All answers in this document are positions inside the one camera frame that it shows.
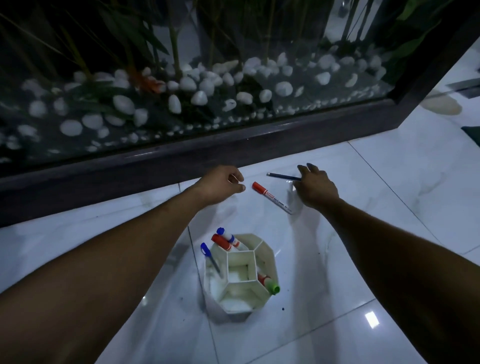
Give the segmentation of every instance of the hexagonal pen organizer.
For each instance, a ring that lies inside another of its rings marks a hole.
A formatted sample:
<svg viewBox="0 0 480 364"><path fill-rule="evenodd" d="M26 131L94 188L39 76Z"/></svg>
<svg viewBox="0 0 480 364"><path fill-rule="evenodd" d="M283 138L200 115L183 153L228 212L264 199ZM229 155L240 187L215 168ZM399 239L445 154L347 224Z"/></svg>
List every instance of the hexagonal pen organizer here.
<svg viewBox="0 0 480 364"><path fill-rule="evenodd" d="M253 234L235 234L235 237L250 250L227 252L217 244L210 248L221 275L210 259L205 260L204 289L227 314L258 310L272 296L257 279L257 273L278 283L272 248Z"/></svg>

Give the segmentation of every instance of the forearm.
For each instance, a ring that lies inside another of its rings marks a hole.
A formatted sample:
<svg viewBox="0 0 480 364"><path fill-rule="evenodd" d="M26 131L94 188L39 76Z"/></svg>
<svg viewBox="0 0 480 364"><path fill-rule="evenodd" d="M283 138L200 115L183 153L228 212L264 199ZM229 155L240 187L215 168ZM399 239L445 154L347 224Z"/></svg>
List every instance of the forearm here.
<svg viewBox="0 0 480 364"><path fill-rule="evenodd" d="M468 353L479 344L478 266L340 199L318 210L425 359L435 362L457 350Z"/></svg>
<svg viewBox="0 0 480 364"><path fill-rule="evenodd" d="M92 238L0 295L0 355L19 362L16 353L28 350L62 362L100 354L98 343L106 345L131 315L203 207L194 194L179 194Z"/></svg>

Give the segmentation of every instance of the left hand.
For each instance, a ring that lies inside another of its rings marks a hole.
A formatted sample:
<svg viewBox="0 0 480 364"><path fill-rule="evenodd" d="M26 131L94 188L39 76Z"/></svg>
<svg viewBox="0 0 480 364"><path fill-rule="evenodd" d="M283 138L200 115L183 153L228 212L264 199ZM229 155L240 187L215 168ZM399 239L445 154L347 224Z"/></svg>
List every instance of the left hand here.
<svg viewBox="0 0 480 364"><path fill-rule="evenodd" d="M233 194L245 191L243 176L234 166L218 166L207 172L188 190L196 191L203 207L218 204Z"/></svg>

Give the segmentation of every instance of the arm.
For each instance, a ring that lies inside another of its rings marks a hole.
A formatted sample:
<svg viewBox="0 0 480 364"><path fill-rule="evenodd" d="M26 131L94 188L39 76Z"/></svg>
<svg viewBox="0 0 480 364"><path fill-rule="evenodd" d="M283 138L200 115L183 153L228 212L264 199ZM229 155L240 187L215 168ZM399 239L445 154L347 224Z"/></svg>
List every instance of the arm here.
<svg viewBox="0 0 480 364"><path fill-rule="evenodd" d="M472 363L480 348L480 267L338 196L324 171L299 166L298 194L337 231L375 297L429 363Z"/></svg>
<svg viewBox="0 0 480 364"><path fill-rule="evenodd" d="M245 186L220 166L160 206L48 262L0 294L0 362L94 363L190 220Z"/></svg>

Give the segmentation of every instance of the red marker cap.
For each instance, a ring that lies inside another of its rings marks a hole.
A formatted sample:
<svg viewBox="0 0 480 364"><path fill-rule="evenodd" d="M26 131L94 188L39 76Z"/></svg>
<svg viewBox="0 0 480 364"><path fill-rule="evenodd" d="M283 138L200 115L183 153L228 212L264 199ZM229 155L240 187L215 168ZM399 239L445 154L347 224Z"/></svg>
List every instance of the red marker cap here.
<svg viewBox="0 0 480 364"><path fill-rule="evenodd" d="M219 245L221 248L225 249L227 252L232 248L232 244L230 244L223 236L218 234L214 234L212 236L212 241Z"/></svg>
<svg viewBox="0 0 480 364"><path fill-rule="evenodd" d="M260 194L264 194L267 190L265 187L259 185L257 182L254 182L252 188Z"/></svg>

